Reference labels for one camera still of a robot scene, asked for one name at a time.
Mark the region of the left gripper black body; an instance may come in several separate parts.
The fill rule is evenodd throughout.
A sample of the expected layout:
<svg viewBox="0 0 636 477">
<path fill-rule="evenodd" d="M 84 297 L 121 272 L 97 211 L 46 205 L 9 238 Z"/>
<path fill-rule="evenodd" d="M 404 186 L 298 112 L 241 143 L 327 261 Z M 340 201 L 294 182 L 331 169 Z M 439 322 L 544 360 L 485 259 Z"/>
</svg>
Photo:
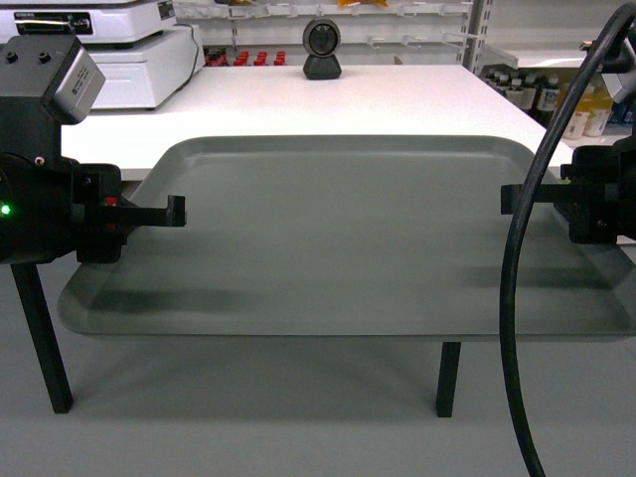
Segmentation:
<svg viewBox="0 0 636 477">
<path fill-rule="evenodd" d="M 122 197 L 121 171 L 111 164 L 76 164 L 72 177 L 72 244 L 78 262 L 117 262 L 134 226 L 109 222 L 106 208 L 132 204 Z"/>
</svg>

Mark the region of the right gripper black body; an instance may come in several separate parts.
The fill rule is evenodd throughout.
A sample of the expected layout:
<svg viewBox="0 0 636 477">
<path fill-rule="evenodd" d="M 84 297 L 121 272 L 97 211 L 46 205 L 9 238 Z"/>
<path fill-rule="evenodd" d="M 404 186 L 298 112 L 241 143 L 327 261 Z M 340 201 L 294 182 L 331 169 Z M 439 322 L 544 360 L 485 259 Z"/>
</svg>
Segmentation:
<svg viewBox="0 0 636 477">
<path fill-rule="evenodd" d="M 571 196 L 556 208 L 579 244 L 613 244 L 635 239 L 635 143 L 580 146 L 560 167 Z"/>
</svg>

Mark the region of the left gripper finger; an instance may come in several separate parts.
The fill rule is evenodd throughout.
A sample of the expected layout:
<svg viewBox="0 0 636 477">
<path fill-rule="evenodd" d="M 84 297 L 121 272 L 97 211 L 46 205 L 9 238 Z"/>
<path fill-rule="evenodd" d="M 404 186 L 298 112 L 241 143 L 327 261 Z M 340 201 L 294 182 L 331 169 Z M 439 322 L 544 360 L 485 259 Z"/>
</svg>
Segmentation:
<svg viewBox="0 0 636 477">
<path fill-rule="evenodd" d="M 167 206 L 161 208 L 142 208 L 132 203 L 118 208 L 117 222 L 127 226 L 139 227 L 184 227 L 187 223 L 186 198 L 172 196 L 167 198 Z"/>
</svg>

